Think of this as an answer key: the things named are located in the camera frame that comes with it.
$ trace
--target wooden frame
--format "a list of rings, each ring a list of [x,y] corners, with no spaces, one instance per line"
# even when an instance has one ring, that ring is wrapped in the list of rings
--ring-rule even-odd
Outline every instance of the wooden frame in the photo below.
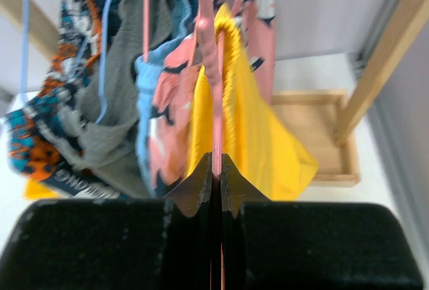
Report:
[[[0,8],[20,30],[22,0],[0,0]],[[58,48],[58,29],[32,0],[29,2],[29,14],[29,41],[50,61]]]
[[[360,180],[355,138],[335,145],[332,130],[347,101],[346,90],[285,91],[273,95],[278,119],[319,162],[313,186],[349,187]]]
[[[429,20],[429,0],[401,0],[335,127],[344,143]]]

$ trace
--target yellow satin fabric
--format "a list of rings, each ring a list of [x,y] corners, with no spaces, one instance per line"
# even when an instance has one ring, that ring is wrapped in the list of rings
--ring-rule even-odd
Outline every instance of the yellow satin fabric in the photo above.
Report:
[[[315,158],[277,120],[260,97],[239,30],[226,5],[215,18],[225,35],[223,153],[249,182],[272,200],[295,200],[316,175]],[[192,104],[186,177],[212,149],[212,96],[201,68]]]
[[[60,198],[56,192],[50,190],[45,185],[31,178],[27,180],[27,187],[24,191],[24,197],[28,200],[40,200],[41,198]]]

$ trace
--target blue hanger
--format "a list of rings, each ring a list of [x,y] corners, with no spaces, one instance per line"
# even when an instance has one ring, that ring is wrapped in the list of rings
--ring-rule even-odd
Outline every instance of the blue hanger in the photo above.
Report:
[[[28,73],[28,29],[29,29],[29,0],[22,0],[22,41],[21,41],[21,74],[19,95],[23,103],[27,103],[27,73]]]
[[[82,42],[82,45],[79,48],[78,55],[74,59],[73,71],[71,72],[70,77],[68,77],[68,80],[71,80],[73,77],[77,76],[76,70],[78,68],[79,62],[82,60],[82,57],[83,57],[83,54],[85,53],[86,45],[88,44],[88,42],[89,42],[88,37],[85,37],[85,39]]]
[[[99,124],[107,111],[107,99],[105,96],[105,78],[106,78],[106,47],[107,47],[107,28],[109,26],[109,10],[112,0],[106,0],[101,17],[101,57],[100,57],[100,79],[99,79],[99,98],[101,101],[101,112],[95,123]]]

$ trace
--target pink patterned fabric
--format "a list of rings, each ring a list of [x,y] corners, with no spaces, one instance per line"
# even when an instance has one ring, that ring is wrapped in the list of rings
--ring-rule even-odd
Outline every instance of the pink patterned fabric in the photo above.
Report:
[[[270,103],[275,64],[274,0],[213,0],[214,8],[225,2],[240,27],[259,93]]]
[[[232,8],[259,93],[269,103],[275,61],[274,0],[213,0],[214,10],[223,3]],[[168,55],[152,103],[148,137],[151,185],[164,195],[182,180],[186,165],[190,108],[200,68],[187,67],[192,45],[192,36],[188,36]]]
[[[200,66],[189,66],[192,37],[169,54],[155,89],[149,121],[151,185],[167,194],[182,180],[188,126]]]

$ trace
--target wooden tray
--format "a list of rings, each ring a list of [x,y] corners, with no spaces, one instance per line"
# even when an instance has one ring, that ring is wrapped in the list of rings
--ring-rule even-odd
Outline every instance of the wooden tray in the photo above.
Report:
[[[347,101],[345,90],[274,93],[271,107],[279,120],[313,154],[319,170],[313,186],[353,186],[360,180],[354,135],[337,147],[333,130]]]

